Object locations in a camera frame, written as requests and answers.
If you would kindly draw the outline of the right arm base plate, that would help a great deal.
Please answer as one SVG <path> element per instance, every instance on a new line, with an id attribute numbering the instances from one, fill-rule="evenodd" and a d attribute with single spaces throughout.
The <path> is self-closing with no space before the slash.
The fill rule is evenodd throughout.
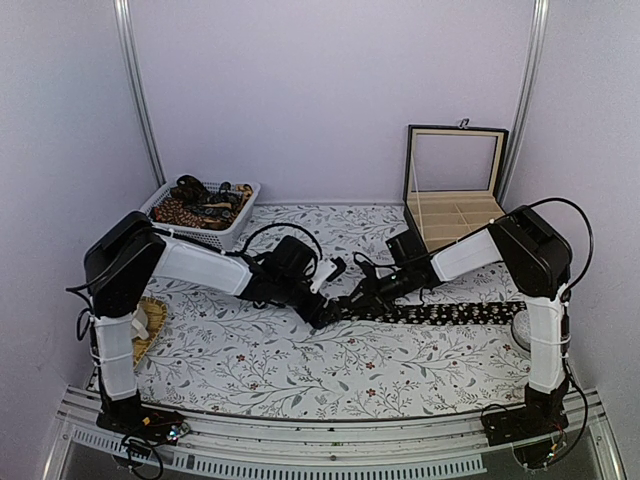
<path id="1" fill-rule="evenodd" d="M 534 408 L 521 406 L 509 409 L 498 404 L 486 406 L 480 414 L 480 421 L 490 446 L 560 433 L 569 426 L 562 410 L 544 416 Z"/>

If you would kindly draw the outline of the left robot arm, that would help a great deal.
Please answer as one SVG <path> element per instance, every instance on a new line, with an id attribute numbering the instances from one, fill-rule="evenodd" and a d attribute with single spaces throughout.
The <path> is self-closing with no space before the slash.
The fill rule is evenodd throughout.
<path id="1" fill-rule="evenodd" d="M 76 287 L 89 314 L 90 352 L 98 374 L 99 427 L 158 440 L 184 423 L 183 415 L 144 406 L 134 366 L 132 329 L 155 281 L 199 285 L 226 296 L 292 309 L 315 329 L 338 320 L 336 302 L 321 289 L 345 270 L 317 239 L 284 236 L 252 254 L 243 244 L 224 250 L 154 226 L 132 211 L 86 252 L 85 281 Z"/>

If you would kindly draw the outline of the black floral tie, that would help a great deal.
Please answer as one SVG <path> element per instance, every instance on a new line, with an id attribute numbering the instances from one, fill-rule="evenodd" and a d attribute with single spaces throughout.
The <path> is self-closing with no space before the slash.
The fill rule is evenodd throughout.
<path id="1" fill-rule="evenodd" d="M 373 321 L 405 325 L 506 325 L 526 310 L 523 301 L 396 305 L 389 311 L 375 308 L 342 309 L 342 317 L 353 321 Z"/>

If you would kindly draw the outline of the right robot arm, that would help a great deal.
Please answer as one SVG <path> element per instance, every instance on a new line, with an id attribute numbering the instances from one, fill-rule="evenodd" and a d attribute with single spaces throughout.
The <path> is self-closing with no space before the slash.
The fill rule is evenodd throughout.
<path id="1" fill-rule="evenodd" d="M 530 325 L 531 367 L 525 404 L 518 409 L 488 408 L 481 422 L 493 444 L 564 429 L 563 400 L 575 385 L 567 365 L 571 296 L 569 243 L 533 206 L 523 205 L 437 250 L 419 250 L 411 232 L 388 242 L 396 269 L 380 277 L 363 260 L 365 277 L 339 301 L 342 311 L 360 318 L 394 319 L 396 299 L 420 288 L 434 288 L 481 267 L 501 262 L 523 296 Z"/>

